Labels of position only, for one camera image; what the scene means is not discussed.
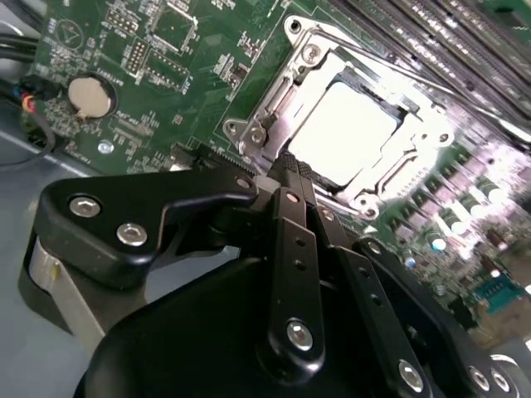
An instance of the black metal arm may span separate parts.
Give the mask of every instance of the black metal arm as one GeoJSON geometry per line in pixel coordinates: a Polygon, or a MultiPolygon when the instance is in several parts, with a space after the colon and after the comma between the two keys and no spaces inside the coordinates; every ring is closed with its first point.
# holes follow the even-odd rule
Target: black metal arm
{"type": "Polygon", "coordinates": [[[50,185],[20,289],[95,350],[80,396],[518,396],[394,254],[317,205],[310,175],[286,154],[254,181],[50,185]],[[145,303],[151,269],[226,245],[238,260],[145,303]]]}

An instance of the black cable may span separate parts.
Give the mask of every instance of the black cable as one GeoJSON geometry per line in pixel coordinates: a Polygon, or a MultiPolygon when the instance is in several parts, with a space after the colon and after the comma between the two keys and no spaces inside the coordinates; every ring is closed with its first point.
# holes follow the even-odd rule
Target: black cable
{"type": "Polygon", "coordinates": [[[35,60],[35,51],[24,51],[11,47],[0,47],[0,59],[2,58],[31,64],[35,60]]]}
{"type": "Polygon", "coordinates": [[[22,22],[38,32],[41,31],[42,16],[26,4],[24,0],[0,0],[0,2],[22,22]]]}
{"type": "Polygon", "coordinates": [[[4,45],[21,49],[27,48],[31,50],[36,50],[37,43],[37,39],[31,39],[30,37],[12,35],[9,33],[0,33],[0,46],[4,45]]]}
{"type": "Polygon", "coordinates": [[[0,100],[7,101],[9,104],[21,107],[20,99],[13,94],[15,85],[4,79],[0,79],[0,100]]]}
{"type": "Polygon", "coordinates": [[[17,170],[33,166],[34,164],[39,163],[46,155],[49,155],[56,146],[56,135],[51,130],[46,118],[37,110],[31,113],[30,116],[46,135],[46,146],[39,153],[29,159],[16,163],[0,164],[0,172],[15,172],[17,170]]]}

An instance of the screw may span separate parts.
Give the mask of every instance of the screw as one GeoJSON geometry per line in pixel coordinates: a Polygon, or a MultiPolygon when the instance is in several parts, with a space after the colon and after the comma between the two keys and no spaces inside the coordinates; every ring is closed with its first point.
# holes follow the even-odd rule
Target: screw
{"type": "Polygon", "coordinates": [[[416,393],[424,390],[424,381],[422,381],[421,375],[408,361],[401,359],[398,363],[398,371],[406,384],[416,393]]]}
{"type": "Polygon", "coordinates": [[[319,62],[319,56],[321,55],[321,49],[315,44],[308,44],[302,50],[302,59],[309,65],[315,65],[319,62]]]}
{"type": "Polygon", "coordinates": [[[494,382],[498,385],[499,388],[501,388],[505,392],[509,392],[511,390],[509,383],[505,380],[505,377],[501,376],[498,371],[496,371],[495,369],[491,369],[490,373],[492,374],[492,378],[494,379],[494,382]]]}
{"type": "Polygon", "coordinates": [[[98,143],[98,152],[103,155],[109,155],[114,151],[114,145],[107,141],[106,139],[103,139],[98,143]]]}
{"type": "Polygon", "coordinates": [[[376,253],[377,255],[380,255],[382,253],[382,251],[380,251],[380,247],[374,243],[374,242],[368,242],[367,243],[367,246],[370,250],[372,250],[374,253],[376,253]]]}
{"type": "Polygon", "coordinates": [[[261,129],[258,129],[257,127],[254,127],[251,130],[252,142],[253,143],[261,143],[263,135],[264,135],[264,132],[261,129]]]}
{"type": "Polygon", "coordinates": [[[291,193],[291,192],[288,192],[288,193],[286,194],[286,196],[287,196],[288,199],[290,199],[293,203],[297,203],[297,202],[299,202],[299,198],[298,198],[296,195],[294,195],[293,193],[291,193]]]}
{"type": "Polygon", "coordinates": [[[118,227],[116,236],[120,242],[127,246],[141,246],[148,240],[148,233],[138,224],[128,222],[118,227]]]}
{"type": "Polygon", "coordinates": [[[94,199],[77,197],[70,202],[70,211],[79,217],[92,218],[100,214],[101,207],[94,199]]]}
{"type": "Polygon", "coordinates": [[[245,189],[249,189],[251,187],[251,184],[248,181],[244,180],[243,178],[237,178],[236,183],[240,187],[245,188],[245,189]]]}
{"type": "Polygon", "coordinates": [[[472,380],[477,384],[481,390],[488,391],[490,390],[489,381],[483,376],[483,373],[478,371],[475,367],[471,366],[468,368],[468,372],[472,376],[472,380]]]}
{"type": "Polygon", "coordinates": [[[298,321],[288,323],[288,338],[301,351],[308,351],[314,345],[312,333],[298,321]]]}
{"type": "Polygon", "coordinates": [[[332,214],[332,212],[330,210],[324,209],[323,210],[323,216],[328,221],[333,221],[334,220],[334,214],[332,214]]]}

